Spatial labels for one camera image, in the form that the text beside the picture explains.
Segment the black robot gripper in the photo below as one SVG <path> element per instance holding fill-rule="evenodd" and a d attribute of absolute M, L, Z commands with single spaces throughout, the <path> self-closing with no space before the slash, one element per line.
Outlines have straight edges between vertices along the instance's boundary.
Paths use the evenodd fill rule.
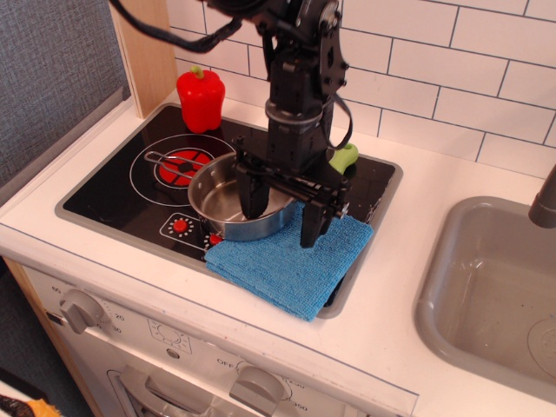
<path fill-rule="evenodd" d="M 268 134 L 236 136 L 235 177 L 242 213 L 257 219 L 268 207 L 269 189 L 274 188 L 305 202 L 302 210 L 301 246 L 312 248 L 325 235 L 336 215 L 344 215 L 348 204 L 348 180 L 329 165 L 327 152 L 344 148 L 329 141 L 335 102 L 326 102 L 307 113 L 292 114 L 266 103 Z"/>

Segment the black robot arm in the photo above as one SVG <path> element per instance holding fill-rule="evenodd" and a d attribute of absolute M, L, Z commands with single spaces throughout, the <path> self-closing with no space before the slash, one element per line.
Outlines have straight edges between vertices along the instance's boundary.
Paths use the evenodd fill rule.
<path fill-rule="evenodd" d="M 301 246 L 311 248 L 335 217 L 347 210 L 348 179 L 334 170 L 328 154 L 350 137 L 330 141 L 337 91 L 346 83 L 341 55 L 341 13 L 336 1 L 211 1 L 209 6 L 251 22 L 261 36 L 270 82 L 265 104 L 268 134 L 238 136 L 236 180 L 242 213 L 262 215 L 276 189 L 304 205 Z"/>

